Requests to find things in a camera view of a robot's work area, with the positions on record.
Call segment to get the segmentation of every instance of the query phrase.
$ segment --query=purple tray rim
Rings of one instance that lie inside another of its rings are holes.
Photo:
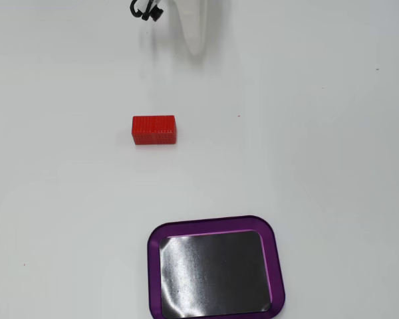
[[[271,307],[264,312],[244,314],[223,314],[218,316],[196,317],[201,319],[270,319],[278,315],[285,303],[285,289],[281,266],[272,227],[264,219],[247,215],[240,217],[224,217],[217,219],[200,219],[195,221],[179,221],[165,223],[156,227],[148,239],[148,294],[149,308],[154,319],[166,319],[161,305],[161,270],[160,242],[168,237],[192,235],[209,235],[219,233],[235,233],[256,231],[261,237],[263,256],[267,271]]]

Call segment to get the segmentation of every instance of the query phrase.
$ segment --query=purple tray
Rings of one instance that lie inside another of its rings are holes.
[[[168,223],[159,226],[152,232],[148,240],[148,280],[150,311],[154,319],[168,319],[163,315],[162,308],[160,243],[164,239],[251,231],[257,232],[260,236],[265,276],[269,288],[270,306],[267,307],[266,310],[260,312],[219,314],[219,317],[224,317],[224,319],[270,319],[280,313],[285,301],[285,291],[281,267],[279,265],[275,235],[270,225],[263,219],[254,216],[244,216]],[[213,318],[216,317],[216,315],[199,317]]]

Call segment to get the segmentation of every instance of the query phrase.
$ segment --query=white tabletop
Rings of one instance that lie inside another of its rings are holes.
[[[198,58],[129,6],[0,0],[0,318],[149,319],[152,230],[237,215],[281,319],[399,318],[399,1],[211,1]]]

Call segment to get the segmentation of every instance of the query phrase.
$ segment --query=red block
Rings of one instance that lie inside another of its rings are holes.
[[[132,135],[136,145],[175,144],[174,116],[133,116]]]

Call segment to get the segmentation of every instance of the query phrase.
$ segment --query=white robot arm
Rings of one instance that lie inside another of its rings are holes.
[[[161,0],[132,0],[130,10],[134,17],[157,21],[163,10],[158,8]],[[207,0],[174,0],[179,10],[186,44],[192,54],[202,51],[207,23]]]

